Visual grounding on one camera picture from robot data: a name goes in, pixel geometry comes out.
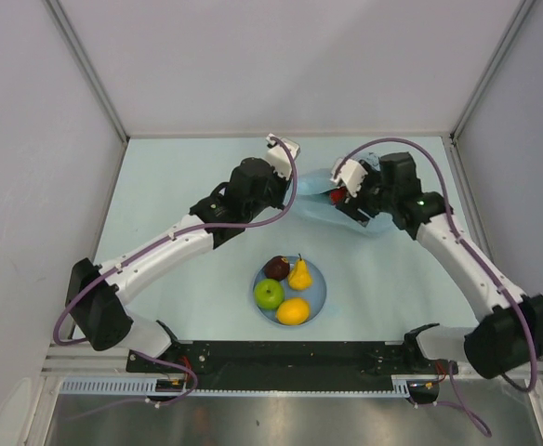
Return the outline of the light blue plastic bag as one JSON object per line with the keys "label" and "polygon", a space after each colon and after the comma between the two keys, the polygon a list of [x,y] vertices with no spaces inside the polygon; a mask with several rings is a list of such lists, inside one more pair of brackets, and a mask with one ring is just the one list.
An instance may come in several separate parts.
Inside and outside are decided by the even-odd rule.
{"label": "light blue plastic bag", "polygon": [[353,230],[365,236],[378,236],[395,230],[391,215],[386,213],[371,217],[364,226],[339,212],[330,198],[330,193],[336,188],[331,177],[331,168],[300,174],[292,211],[311,221]]}

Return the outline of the dark red fake apple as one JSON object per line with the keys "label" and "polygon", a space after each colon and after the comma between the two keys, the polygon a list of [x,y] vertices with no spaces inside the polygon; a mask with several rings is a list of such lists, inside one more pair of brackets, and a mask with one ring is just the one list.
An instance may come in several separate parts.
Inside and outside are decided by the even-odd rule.
{"label": "dark red fake apple", "polygon": [[274,256],[263,268],[263,273],[267,279],[281,282],[290,273],[291,267],[285,256]]}

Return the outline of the yellow fake pear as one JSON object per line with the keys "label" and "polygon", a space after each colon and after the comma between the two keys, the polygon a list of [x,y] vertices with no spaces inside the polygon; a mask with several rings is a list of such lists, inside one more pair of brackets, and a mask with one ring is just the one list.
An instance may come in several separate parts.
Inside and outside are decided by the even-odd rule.
{"label": "yellow fake pear", "polygon": [[307,266],[307,262],[298,256],[294,267],[287,276],[289,287],[296,291],[304,291],[312,286],[313,279]]}

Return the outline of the green fake apple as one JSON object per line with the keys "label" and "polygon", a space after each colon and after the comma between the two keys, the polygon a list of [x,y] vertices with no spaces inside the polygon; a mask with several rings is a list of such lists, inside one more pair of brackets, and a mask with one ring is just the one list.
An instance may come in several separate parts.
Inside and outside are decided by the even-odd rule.
{"label": "green fake apple", "polygon": [[263,279],[255,285],[253,297],[260,309],[276,310],[285,300],[285,291],[280,282]]}

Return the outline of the yellow fake lemon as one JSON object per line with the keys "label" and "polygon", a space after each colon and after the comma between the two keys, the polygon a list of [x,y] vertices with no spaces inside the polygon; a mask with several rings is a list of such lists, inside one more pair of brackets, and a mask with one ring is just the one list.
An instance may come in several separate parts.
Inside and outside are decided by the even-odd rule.
{"label": "yellow fake lemon", "polygon": [[311,314],[309,303],[301,297],[285,300],[276,310],[275,317],[283,325],[295,326],[304,323]]}

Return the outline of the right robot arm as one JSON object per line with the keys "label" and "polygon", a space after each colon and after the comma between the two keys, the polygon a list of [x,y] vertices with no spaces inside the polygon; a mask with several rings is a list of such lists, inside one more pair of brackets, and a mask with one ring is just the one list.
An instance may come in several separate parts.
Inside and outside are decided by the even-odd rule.
{"label": "right robot arm", "polygon": [[473,329],[424,330],[403,349],[404,365],[426,372],[436,359],[466,361],[485,379],[543,356],[543,295],[528,295],[510,281],[457,226],[446,192],[425,192],[413,157],[383,155],[378,165],[340,159],[331,180],[346,192],[336,208],[366,225],[388,214],[433,255],[464,295],[478,322]]}

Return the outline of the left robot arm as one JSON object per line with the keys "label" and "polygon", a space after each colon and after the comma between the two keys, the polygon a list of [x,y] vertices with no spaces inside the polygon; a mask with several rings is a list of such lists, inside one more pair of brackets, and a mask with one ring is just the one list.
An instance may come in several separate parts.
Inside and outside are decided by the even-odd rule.
{"label": "left robot arm", "polygon": [[72,268],[62,315],[72,317],[81,341],[96,351],[124,347],[143,353],[157,370],[173,369],[179,348],[166,325],[131,315],[127,305],[146,287],[173,268],[209,253],[247,229],[265,209],[282,218],[296,198],[298,174],[293,155],[268,152],[265,158],[246,158],[195,204],[178,223],[140,248],[93,264],[84,258]]}

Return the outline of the red fake strawberry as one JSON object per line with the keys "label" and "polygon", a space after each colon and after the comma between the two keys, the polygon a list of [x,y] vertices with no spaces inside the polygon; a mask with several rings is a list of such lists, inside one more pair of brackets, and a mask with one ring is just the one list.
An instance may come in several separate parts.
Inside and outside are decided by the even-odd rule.
{"label": "red fake strawberry", "polygon": [[327,193],[331,204],[334,206],[338,205],[347,196],[347,194],[348,192],[345,188],[333,189]]}

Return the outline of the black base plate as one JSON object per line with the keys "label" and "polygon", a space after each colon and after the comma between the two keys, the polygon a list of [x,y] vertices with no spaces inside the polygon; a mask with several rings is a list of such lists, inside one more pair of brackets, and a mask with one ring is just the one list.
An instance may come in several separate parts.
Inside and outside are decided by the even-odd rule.
{"label": "black base plate", "polygon": [[428,360],[408,342],[176,342],[160,359],[187,360],[198,388],[214,391],[388,390],[395,375],[437,379],[448,371],[448,361]]}

